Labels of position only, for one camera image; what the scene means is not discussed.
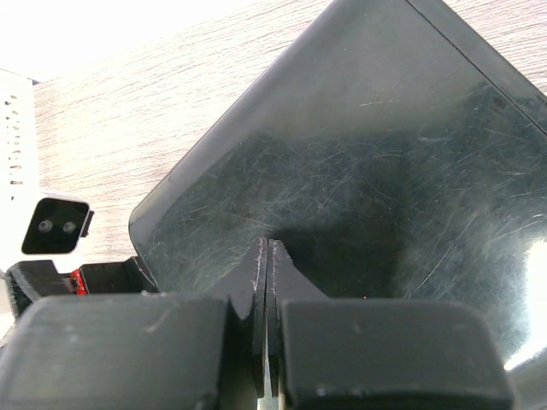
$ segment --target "wood grain surface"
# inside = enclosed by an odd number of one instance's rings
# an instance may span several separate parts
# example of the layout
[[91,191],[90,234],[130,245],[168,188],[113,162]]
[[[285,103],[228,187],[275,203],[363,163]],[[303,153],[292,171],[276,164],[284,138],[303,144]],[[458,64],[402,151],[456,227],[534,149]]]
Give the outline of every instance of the wood grain surface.
[[[96,211],[86,262],[134,255],[135,205],[328,3],[262,1],[35,86],[40,183]],[[547,92],[545,0],[447,3]]]

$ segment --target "ventilation slot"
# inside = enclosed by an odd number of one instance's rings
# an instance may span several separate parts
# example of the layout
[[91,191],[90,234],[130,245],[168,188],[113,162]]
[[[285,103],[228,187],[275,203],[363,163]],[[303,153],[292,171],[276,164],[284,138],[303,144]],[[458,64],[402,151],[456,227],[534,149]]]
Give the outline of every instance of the ventilation slot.
[[32,81],[0,70],[0,202],[38,188]]

